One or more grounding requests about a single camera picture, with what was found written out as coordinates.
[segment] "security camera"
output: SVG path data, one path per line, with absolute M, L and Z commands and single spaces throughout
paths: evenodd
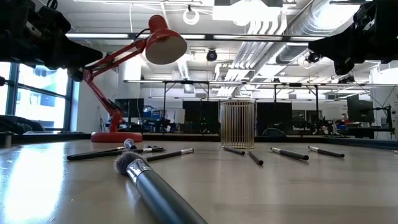
M 206 59 L 208 62 L 214 62 L 217 60 L 217 53 L 215 49 L 209 49 L 209 52 L 207 53 Z

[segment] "brush bristles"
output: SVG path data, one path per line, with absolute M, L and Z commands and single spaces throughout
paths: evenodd
M 136 159 L 142 159 L 146 161 L 146 159 L 135 152 L 125 152 L 121 154 L 115 161 L 114 161 L 114 169 L 121 174 L 127 174 L 127 166 Z

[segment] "table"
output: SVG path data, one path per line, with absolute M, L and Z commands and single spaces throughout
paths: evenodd
M 160 142 L 194 154 L 150 165 L 208 223 L 396 223 L 398 155 L 363 147 L 311 144 L 346 154 L 308 152 L 308 144 L 257 143 L 264 166 L 219 150 L 217 142 Z M 0 149 L 0 223 L 157 223 L 114 157 L 68 162 L 67 154 L 120 144 L 89 140 Z M 308 162 L 270 146 L 308 154 Z

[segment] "metal pencil cup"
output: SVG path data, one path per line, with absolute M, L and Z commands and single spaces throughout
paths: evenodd
M 254 148 L 254 103 L 221 103 L 221 146 Z

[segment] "computer monitor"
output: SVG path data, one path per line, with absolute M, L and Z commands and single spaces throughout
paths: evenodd
M 347 107 L 350 121 L 374 122 L 372 101 L 359 100 L 358 97 L 348 97 Z
M 115 99 L 114 103 L 123 110 L 125 118 L 139 118 L 144 115 L 143 98 Z

